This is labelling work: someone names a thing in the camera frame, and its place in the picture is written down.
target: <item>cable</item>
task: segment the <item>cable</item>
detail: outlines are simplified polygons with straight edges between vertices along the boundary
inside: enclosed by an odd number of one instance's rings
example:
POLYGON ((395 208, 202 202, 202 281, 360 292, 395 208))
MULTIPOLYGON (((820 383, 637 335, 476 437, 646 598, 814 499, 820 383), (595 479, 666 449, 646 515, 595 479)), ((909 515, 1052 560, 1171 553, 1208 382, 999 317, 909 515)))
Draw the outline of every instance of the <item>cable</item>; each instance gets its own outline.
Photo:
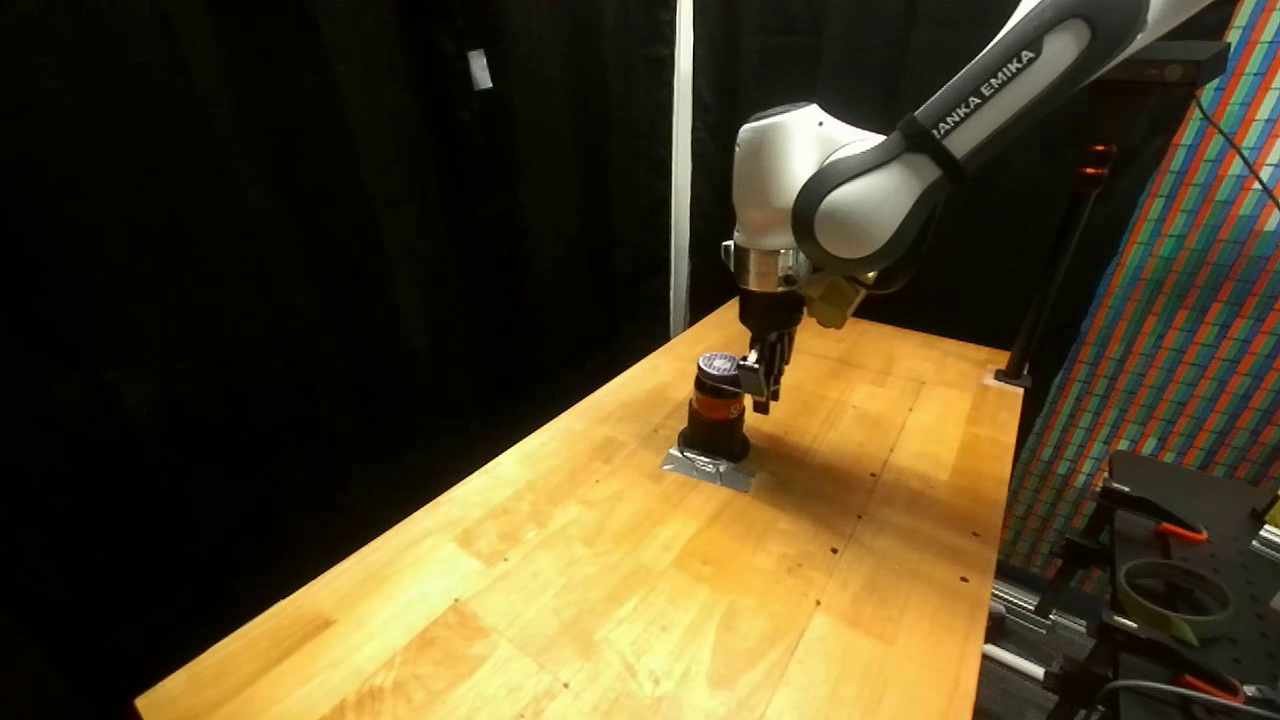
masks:
POLYGON ((1280 208, 1276 187, 1263 179, 1263 173, 1244 158, 1244 148, 1232 139, 1232 134, 1223 123, 1215 123, 1215 118, 1202 109, 1198 92, 1193 92, 1194 114, 1202 118, 1208 127, 1215 127, 1215 135, 1239 158, 1239 164, 1246 168, 1246 175, 1263 187, 1263 196, 1273 202, 1273 208, 1280 208))
POLYGON ((1239 702, 1218 702, 1218 696, 1208 696, 1208 693, 1193 693, 1193 689, 1177 689, 1177 685, 1155 685, 1155 682, 1110 682, 1105 693, 1097 693, 1097 708, 1099 708, 1110 693, 1183 696, 1183 702, 1212 703, 1212 708, 1223 708, 1223 713, 1280 720, 1280 715, 1267 713, 1267 708, 1253 708, 1253 703, 1239 703, 1239 702))

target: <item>wooden tabletop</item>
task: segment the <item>wooden tabletop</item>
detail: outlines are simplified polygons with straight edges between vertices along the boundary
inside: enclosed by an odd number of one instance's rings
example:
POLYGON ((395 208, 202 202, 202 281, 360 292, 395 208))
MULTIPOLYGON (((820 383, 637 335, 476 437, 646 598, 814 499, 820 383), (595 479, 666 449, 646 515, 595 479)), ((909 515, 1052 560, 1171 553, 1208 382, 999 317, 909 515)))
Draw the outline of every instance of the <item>wooden tabletop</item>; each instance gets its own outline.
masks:
POLYGON ((803 326, 752 488, 662 472, 720 309, 149 689, 143 715, 970 715, 1004 354, 803 326))

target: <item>black curtain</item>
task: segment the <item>black curtain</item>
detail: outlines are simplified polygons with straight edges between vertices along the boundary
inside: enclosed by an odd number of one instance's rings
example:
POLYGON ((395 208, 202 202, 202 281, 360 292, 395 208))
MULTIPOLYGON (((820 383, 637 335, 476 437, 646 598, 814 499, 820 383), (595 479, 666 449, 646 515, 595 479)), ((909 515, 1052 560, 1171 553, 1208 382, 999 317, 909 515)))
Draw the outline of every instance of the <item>black curtain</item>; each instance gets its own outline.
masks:
POLYGON ((637 361, 662 164, 662 3, 2 3, 6 647, 125 708, 637 361))

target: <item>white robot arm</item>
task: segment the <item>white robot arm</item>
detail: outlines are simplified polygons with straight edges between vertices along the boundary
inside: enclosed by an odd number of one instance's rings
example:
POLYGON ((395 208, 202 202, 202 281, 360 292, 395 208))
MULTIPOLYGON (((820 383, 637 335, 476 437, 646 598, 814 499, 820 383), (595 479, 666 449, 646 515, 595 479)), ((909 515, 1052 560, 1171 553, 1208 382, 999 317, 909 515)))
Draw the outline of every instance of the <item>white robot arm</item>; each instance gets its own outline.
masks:
POLYGON ((1022 0, 992 46, 886 135, 814 105, 752 118, 735 135, 735 231, 755 412, 778 397, 803 309, 840 329, 938 196, 1045 109, 1159 40, 1212 0, 1022 0))

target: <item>wall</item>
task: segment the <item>wall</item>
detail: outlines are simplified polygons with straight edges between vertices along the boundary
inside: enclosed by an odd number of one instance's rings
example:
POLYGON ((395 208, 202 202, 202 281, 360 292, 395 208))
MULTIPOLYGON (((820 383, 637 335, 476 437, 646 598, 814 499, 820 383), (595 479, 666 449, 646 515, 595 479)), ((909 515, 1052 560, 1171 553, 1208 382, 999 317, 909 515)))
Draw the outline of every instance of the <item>wall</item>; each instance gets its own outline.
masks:
MULTIPOLYGON (((1239 0, 1226 71, 1202 109, 1276 187, 1280 8, 1239 0)), ((1110 449, 1226 486, 1280 479, 1280 214, 1188 114, 1010 479, 1008 566, 1045 572, 1087 512, 1110 449)))

